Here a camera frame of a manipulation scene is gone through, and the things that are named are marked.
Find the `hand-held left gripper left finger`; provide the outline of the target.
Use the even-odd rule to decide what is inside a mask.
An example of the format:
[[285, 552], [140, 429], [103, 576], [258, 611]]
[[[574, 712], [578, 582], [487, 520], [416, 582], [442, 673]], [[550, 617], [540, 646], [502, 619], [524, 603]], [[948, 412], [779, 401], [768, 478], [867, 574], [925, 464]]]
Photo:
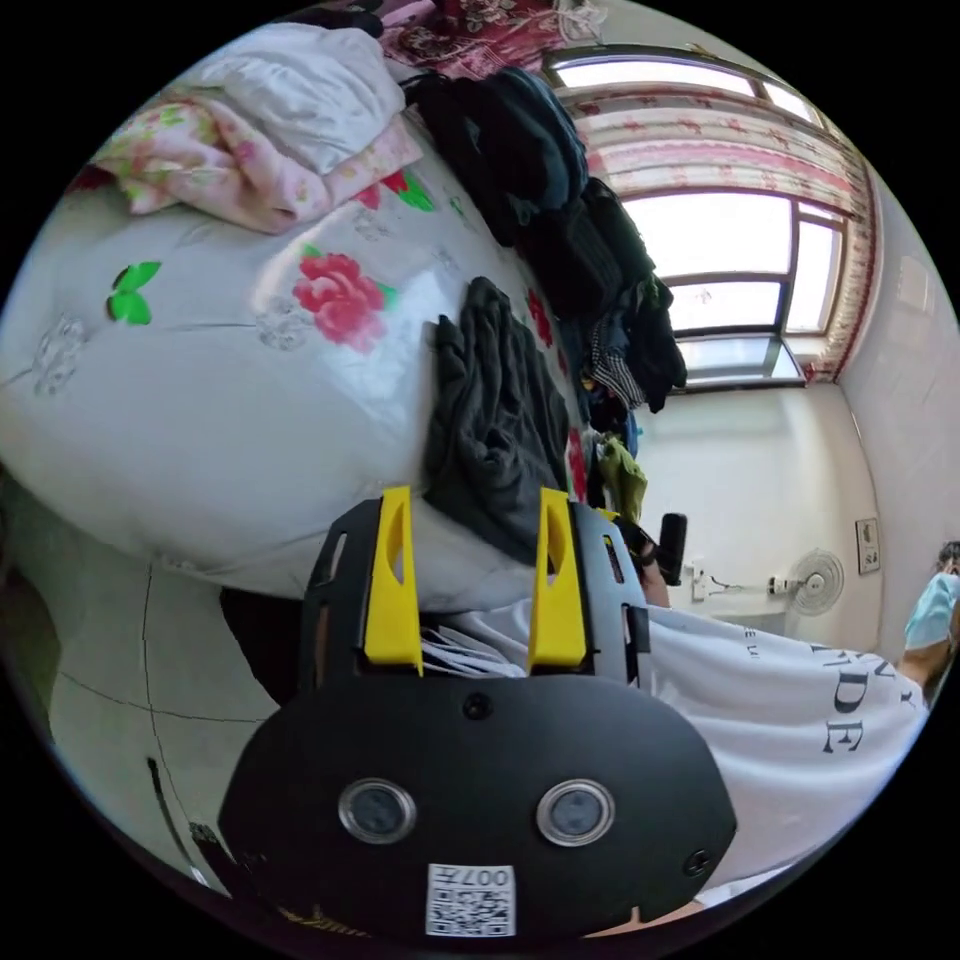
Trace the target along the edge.
[[424, 673], [407, 486], [388, 488], [380, 500], [364, 655], [375, 668]]

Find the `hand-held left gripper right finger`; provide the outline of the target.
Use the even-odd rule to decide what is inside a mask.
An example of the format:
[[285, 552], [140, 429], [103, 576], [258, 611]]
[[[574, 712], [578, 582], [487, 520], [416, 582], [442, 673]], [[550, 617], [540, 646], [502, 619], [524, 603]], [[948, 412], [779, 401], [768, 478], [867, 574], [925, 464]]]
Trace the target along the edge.
[[575, 672], [587, 656], [572, 503], [541, 491], [527, 671]]

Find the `person's right hand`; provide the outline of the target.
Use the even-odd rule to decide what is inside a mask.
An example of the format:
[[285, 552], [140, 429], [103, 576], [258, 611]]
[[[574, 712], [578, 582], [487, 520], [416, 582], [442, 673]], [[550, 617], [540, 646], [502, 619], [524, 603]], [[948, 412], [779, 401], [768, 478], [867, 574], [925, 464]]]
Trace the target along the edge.
[[671, 601], [668, 585], [654, 552], [643, 555], [638, 565], [638, 576], [649, 605], [669, 609]]

